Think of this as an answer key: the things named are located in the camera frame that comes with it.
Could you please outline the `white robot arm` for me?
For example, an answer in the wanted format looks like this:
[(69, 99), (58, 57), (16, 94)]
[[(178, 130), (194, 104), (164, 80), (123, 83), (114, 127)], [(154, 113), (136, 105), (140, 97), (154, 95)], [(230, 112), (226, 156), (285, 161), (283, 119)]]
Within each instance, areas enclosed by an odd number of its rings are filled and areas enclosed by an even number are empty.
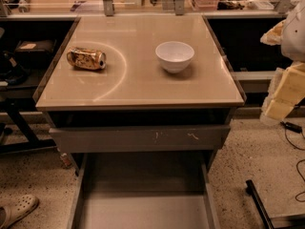
[(286, 70), (275, 70), (263, 102), (260, 119), (276, 124), (305, 98), (305, 0), (300, 0), (286, 19), (264, 33), (260, 42), (279, 45), (282, 55), (293, 61)]

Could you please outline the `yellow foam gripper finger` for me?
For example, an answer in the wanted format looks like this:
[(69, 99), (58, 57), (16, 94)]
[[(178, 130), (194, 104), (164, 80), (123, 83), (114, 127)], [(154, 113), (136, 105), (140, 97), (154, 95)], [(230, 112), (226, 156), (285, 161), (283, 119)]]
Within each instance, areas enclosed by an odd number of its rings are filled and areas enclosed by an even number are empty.
[(280, 45), (282, 42), (282, 30), (284, 23), (285, 21), (282, 20), (265, 32), (261, 36), (260, 42), (269, 46)]
[(265, 115), (271, 119), (281, 121), (304, 98), (305, 64), (293, 63), (283, 71)]

